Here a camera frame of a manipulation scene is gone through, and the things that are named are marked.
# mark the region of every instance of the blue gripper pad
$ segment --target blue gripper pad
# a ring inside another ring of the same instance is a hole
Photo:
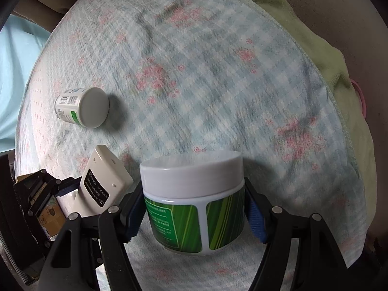
[[[146,203],[144,202],[143,194],[138,196],[135,204],[133,205],[132,212],[128,216],[128,227],[125,231],[125,237],[130,242],[131,239],[137,235],[140,225],[143,222],[144,215],[146,213]]]
[[[264,217],[248,191],[245,191],[245,215],[251,227],[251,231],[260,242],[267,241]]]

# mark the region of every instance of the black label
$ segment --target black label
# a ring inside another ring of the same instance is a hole
[[[93,175],[92,171],[89,169],[88,174],[85,177],[83,182],[86,189],[92,196],[95,202],[98,203],[100,207],[103,207],[106,200],[109,198],[108,192],[101,186],[97,178]]]

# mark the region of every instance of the green and white jar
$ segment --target green and white jar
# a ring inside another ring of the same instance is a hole
[[[244,227],[240,152],[221,150],[159,157],[140,164],[155,238],[185,255],[209,255],[232,243]]]

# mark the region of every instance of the pink handle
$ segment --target pink handle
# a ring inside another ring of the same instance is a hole
[[[365,97],[362,94],[361,87],[358,85],[358,83],[356,81],[354,81],[352,79],[350,79],[350,80],[352,81],[352,85],[353,85],[354,89],[356,90],[356,92],[358,93],[358,96],[360,97],[362,115],[363,115],[364,119],[366,119],[366,103],[365,103]]]

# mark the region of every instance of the green label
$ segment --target green label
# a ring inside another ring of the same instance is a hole
[[[236,239],[244,227],[244,187],[238,192],[208,203],[209,248],[216,250]]]
[[[78,121],[76,112],[71,111],[71,117],[73,118],[73,120],[75,121],[76,124],[81,125],[80,122]]]
[[[152,231],[161,244],[181,252],[202,250],[197,207],[144,199]]]

